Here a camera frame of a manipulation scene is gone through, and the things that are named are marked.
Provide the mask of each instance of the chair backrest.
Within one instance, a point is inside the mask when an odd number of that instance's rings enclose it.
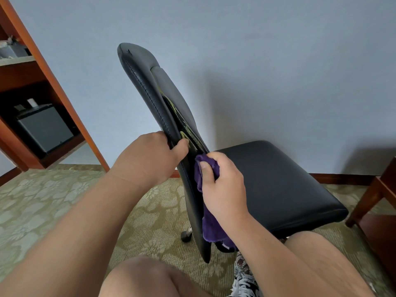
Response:
[[[204,144],[183,96],[148,50],[135,44],[118,46],[122,67],[146,102],[173,148],[182,137],[190,140],[189,154],[177,166],[185,188],[186,208],[195,242],[205,262],[210,261],[211,243],[202,235],[203,199],[194,180],[194,159],[209,150]]]

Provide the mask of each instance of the carpet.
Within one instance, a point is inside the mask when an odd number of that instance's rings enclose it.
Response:
[[[78,169],[29,170],[0,187],[0,280],[102,175],[102,171]],[[340,185],[325,188],[349,210],[366,189]],[[385,201],[373,212],[396,214]],[[154,187],[124,224],[107,273],[119,262],[144,254],[176,266],[214,296],[225,296],[233,281],[235,255],[212,247],[211,262],[205,264],[193,241],[185,244],[180,240],[181,231],[188,226],[181,180],[169,179]],[[349,229],[344,223],[332,223],[315,232],[347,256],[366,282],[373,285],[377,296],[396,296],[357,227]]]

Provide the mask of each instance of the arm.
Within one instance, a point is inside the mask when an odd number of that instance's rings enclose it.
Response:
[[[339,296],[302,260],[279,242],[248,212],[244,179],[225,154],[211,152],[220,177],[201,162],[204,201],[221,227],[237,245],[264,296]]]
[[[97,296],[126,218],[188,152],[169,149],[163,132],[140,136],[0,284],[8,296]]]

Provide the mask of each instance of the forearm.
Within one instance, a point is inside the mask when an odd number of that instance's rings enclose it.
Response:
[[[226,230],[246,259],[264,296],[339,296],[252,216]]]
[[[0,285],[2,296],[97,296],[118,235],[145,193],[105,175]]]

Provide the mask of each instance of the purple microfiber towel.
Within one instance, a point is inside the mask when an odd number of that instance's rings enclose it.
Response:
[[[202,192],[202,171],[201,165],[199,164],[201,161],[205,161],[213,169],[213,174],[215,176],[215,180],[220,176],[220,167],[217,164],[217,161],[210,158],[206,154],[197,155],[195,157],[195,166],[194,166],[194,179],[197,183],[197,189]],[[207,209],[204,203],[204,217],[202,218],[202,232],[204,235],[204,239],[208,242],[222,242],[223,246],[227,249],[236,249],[234,242],[228,237],[225,231],[221,228],[219,222],[216,218],[211,214],[211,212]]]

